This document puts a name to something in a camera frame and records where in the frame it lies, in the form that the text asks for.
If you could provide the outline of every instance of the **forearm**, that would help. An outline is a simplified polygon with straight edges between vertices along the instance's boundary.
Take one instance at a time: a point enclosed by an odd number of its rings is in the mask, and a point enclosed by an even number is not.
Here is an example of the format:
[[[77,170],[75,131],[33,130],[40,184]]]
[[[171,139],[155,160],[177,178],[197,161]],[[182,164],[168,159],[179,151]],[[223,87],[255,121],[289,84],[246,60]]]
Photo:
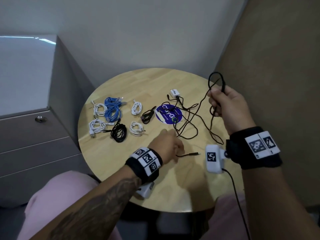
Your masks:
[[[31,239],[108,239],[123,209],[141,185],[128,166],[84,195]]]
[[[278,168],[242,171],[250,233],[256,239],[320,239],[320,229]]]

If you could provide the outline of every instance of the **white cabinet top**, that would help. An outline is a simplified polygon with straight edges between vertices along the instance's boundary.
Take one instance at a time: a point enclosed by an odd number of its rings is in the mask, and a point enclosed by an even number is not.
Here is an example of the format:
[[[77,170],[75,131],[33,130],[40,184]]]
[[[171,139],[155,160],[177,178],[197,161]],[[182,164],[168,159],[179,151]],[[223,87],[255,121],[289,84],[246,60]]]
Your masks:
[[[48,110],[57,36],[0,36],[0,118]]]

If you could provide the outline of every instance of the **round sticker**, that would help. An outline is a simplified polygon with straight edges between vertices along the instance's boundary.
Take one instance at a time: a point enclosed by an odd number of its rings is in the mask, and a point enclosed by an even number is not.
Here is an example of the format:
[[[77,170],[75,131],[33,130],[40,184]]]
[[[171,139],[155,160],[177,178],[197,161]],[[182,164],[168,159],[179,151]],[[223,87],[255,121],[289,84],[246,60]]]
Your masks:
[[[160,105],[156,111],[155,116],[162,123],[173,125],[182,120],[181,110],[172,104]]]

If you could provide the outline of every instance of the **round wooden table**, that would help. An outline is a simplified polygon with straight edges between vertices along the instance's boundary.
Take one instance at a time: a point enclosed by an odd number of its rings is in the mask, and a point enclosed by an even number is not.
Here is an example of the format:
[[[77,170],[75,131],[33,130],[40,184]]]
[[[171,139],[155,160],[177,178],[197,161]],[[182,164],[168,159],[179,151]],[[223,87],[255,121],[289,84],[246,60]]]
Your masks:
[[[167,101],[170,89],[178,89],[184,98],[186,108],[199,103],[208,90],[207,83],[208,80],[188,72],[148,68],[125,72],[99,86],[87,99],[78,122],[79,145],[93,173],[100,180],[105,180],[124,165],[132,152],[139,147],[148,146],[162,129],[169,130],[173,126],[162,123],[153,116],[149,124],[144,125],[146,132],[141,137],[132,135],[128,129],[127,138],[122,143],[112,139],[110,133],[97,133],[95,138],[91,138],[88,127],[88,123],[94,119],[91,100],[95,103],[104,103],[106,97],[123,97],[123,101],[127,104],[121,107],[121,123],[128,128],[131,121],[142,123],[140,116],[143,112]],[[134,99],[141,102],[143,107],[138,116],[131,114]],[[209,108],[210,104],[206,98],[198,112],[207,125],[210,125],[211,119]],[[206,170],[205,147],[215,142],[199,117],[194,117],[192,123],[198,128],[199,134],[190,140],[182,138],[182,141],[186,154],[200,152],[201,155],[186,156],[180,158],[177,163],[171,161],[162,166],[150,197],[145,200],[132,197],[131,202],[157,211],[196,212],[212,208],[218,196],[234,192],[231,178],[227,173],[213,174]],[[221,136],[224,142],[229,138],[221,118],[214,118],[212,131]],[[183,136],[191,137],[195,133],[196,130],[187,125]],[[225,168],[233,176],[237,190],[242,191],[240,166],[226,159]]]

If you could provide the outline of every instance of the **white usb cable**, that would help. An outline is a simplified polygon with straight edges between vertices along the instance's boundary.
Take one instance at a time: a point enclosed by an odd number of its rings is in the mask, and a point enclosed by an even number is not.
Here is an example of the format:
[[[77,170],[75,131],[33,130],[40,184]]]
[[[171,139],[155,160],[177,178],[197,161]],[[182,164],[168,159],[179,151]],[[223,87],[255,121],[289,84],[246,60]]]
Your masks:
[[[142,134],[145,132],[143,125],[136,121],[131,122],[129,130],[134,136],[142,136]]]
[[[107,111],[107,107],[102,104],[102,103],[99,103],[99,104],[95,104],[93,100],[91,100],[91,103],[94,105],[93,106],[93,115],[94,116],[104,116],[104,114],[106,113]]]
[[[100,133],[106,129],[107,125],[114,125],[113,122],[106,123],[99,119],[94,119],[89,123],[89,134],[91,137],[95,137],[94,133]]]
[[[134,101],[134,104],[132,106],[131,113],[133,115],[138,115],[142,111],[142,104],[140,102],[136,102],[135,100],[133,100],[133,101]]]

